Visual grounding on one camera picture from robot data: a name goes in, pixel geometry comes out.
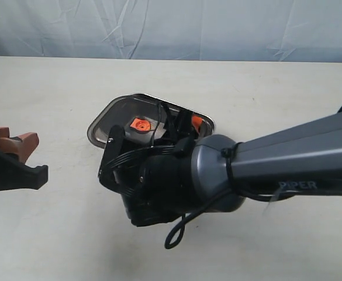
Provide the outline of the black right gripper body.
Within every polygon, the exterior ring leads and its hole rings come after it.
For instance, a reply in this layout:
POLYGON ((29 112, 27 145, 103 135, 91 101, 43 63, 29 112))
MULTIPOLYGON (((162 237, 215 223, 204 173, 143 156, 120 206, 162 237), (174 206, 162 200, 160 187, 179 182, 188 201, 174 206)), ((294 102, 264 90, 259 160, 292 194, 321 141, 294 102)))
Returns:
POLYGON ((131 152, 132 158, 118 165, 118 182, 126 189, 122 198, 133 225, 172 222, 200 206, 191 176, 191 154, 200 136, 193 115, 188 109, 153 109, 121 117, 120 152, 131 152))

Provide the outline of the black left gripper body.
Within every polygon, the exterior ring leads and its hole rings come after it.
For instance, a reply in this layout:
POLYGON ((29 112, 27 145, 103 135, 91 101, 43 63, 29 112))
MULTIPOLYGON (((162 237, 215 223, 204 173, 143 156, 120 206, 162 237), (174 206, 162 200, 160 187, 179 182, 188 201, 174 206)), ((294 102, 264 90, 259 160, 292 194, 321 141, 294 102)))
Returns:
POLYGON ((0 191, 38 190, 49 179, 47 165, 29 167, 15 158, 0 152, 0 191))

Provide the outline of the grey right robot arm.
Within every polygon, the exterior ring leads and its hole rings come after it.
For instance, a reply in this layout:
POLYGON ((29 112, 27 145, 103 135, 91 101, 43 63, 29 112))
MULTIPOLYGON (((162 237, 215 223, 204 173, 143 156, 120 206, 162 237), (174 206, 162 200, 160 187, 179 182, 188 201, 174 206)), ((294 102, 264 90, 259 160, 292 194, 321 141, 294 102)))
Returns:
POLYGON ((334 115, 248 142, 224 135, 183 138, 171 153, 141 156, 120 173, 132 224, 168 223, 187 213, 229 213, 247 198, 342 196, 342 106, 334 115))

